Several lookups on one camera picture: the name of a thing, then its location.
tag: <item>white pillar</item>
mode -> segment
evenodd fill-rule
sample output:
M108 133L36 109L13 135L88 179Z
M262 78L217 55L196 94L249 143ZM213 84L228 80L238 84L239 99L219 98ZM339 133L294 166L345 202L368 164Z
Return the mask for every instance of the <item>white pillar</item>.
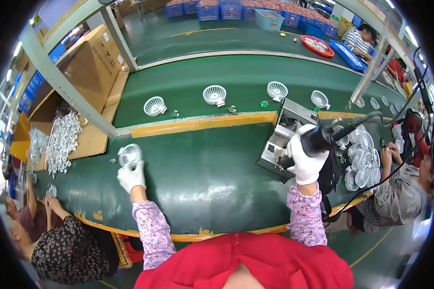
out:
M107 136L116 135L116 128L88 103L52 62L38 41L32 26L24 26L19 40L23 43L24 51L32 64L65 101Z

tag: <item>red clothing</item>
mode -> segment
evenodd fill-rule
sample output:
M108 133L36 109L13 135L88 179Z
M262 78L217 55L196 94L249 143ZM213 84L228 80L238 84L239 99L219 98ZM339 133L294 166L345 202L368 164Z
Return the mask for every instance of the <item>red clothing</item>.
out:
M399 61L397 59L393 59L389 61L389 67L397 72L397 77L399 78L399 82L405 82L405 73L403 69L399 68Z
M418 132L415 134L415 143L418 143L421 140L421 133ZM415 156L413 157L413 163L415 167L420 167L421 161L423 157L429 153L431 147L428 146L428 144L423 140L418 144L418 151L416 152Z
M143 271L134 288L220 289L240 263L266 289L353 288L352 270L329 247L252 233L192 243L156 269Z

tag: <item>yellow edge strip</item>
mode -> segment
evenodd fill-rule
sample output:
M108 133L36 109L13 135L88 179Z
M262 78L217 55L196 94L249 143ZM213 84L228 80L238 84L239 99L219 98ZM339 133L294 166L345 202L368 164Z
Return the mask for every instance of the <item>yellow edge strip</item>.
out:
M321 119L336 119L336 118L360 118L365 114L351 113L351 112L319 112ZM273 123L276 124L276 113L262 113L262 114L249 114L249 115L235 115L224 118L208 118L195 121L162 124L151 127L139 128L130 131L132 138L145 137L145 136L159 136L174 134L192 130L204 130L217 127L227 127L243 124L261 124Z

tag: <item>floral shirt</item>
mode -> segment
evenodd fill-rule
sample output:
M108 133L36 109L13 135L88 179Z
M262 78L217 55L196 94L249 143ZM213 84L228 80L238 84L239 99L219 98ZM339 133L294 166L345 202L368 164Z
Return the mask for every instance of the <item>floral shirt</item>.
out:
M287 228L291 229L293 240L307 246L327 245L320 210L321 200L318 184L317 192L310 197L299 193L296 185L290 188L287 206L291 209L291 217ZM138 224L145 251L143 269L155 269L176 253L170 226L152 201L134 203L132 215Z

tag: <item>metal machine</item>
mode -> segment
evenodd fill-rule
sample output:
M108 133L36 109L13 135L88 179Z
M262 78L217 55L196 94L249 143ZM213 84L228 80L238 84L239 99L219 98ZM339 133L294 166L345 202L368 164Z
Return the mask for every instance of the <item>metal machine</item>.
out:
M308 110L294 101L284 99L283 106L278 113L275 130L268 139L256 164L287 179L294 177L292 171L280 164L280 159L287 157L285 156L286 145L297 133L299 127L305 124L318 126L319 122L318 113Z

